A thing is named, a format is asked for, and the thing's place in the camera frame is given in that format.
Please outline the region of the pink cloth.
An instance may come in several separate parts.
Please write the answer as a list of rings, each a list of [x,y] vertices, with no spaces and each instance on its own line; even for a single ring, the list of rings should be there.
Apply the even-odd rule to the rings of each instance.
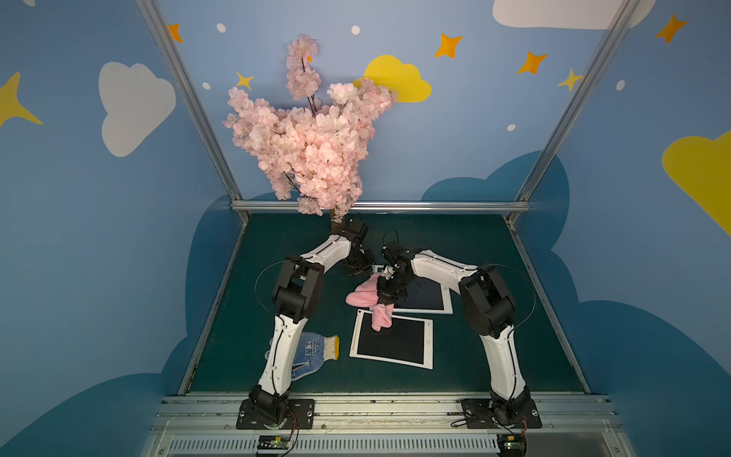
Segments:
[[[367,308],[372,313],[371,327],[374,331],[389,329],[392,326],[394,304],[381,303],[378,296],[380,274],[372,274],[369,280],[359,285],[346,297],[346,303],[356,308]]]

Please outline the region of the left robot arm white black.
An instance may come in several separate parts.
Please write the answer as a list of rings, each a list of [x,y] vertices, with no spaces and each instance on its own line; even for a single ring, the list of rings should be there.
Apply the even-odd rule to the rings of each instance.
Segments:
[[[325,275],[339,263],[356,274],[370,270],[374,256],[364,247],[368,231],[365,222],[352,219],[318,247],[282,262],[272,293],[274,332],[267,362],[240,413],[246,427],[280,428],[291,417],[289,393],[296,350],[320,303]]]

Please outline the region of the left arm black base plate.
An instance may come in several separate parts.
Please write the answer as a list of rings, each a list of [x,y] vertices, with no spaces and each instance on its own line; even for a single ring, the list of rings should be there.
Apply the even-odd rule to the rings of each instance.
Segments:
[[[238,411],[238,430],[311,430],[315,413],[313,399],[293,399],[271,407],[257,406],[244,400]]]

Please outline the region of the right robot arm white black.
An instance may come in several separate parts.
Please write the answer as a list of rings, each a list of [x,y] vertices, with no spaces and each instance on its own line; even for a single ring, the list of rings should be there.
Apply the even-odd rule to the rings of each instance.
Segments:
[[[467,402],[464,412],[478,423],[540,428],[541,418],[515,347],[515,300],[498,266],[469,265],[430,249],[406,249],[396,241],[382,247],[382,255],[386,267],[377,281],[380,302],[394,304],[405,298],[409,284],[417,278],[460,295],[466,321],[480,336],[490,374],[489,398]]]

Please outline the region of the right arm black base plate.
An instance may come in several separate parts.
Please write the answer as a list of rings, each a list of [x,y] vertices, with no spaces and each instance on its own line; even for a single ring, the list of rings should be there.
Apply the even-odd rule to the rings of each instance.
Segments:
[[[460,401],[466,426],[470,430],[510,428],[511,430],[538,430],[543,427],[535,402],[528,398],[508,402],[490,398],[471,398]]]

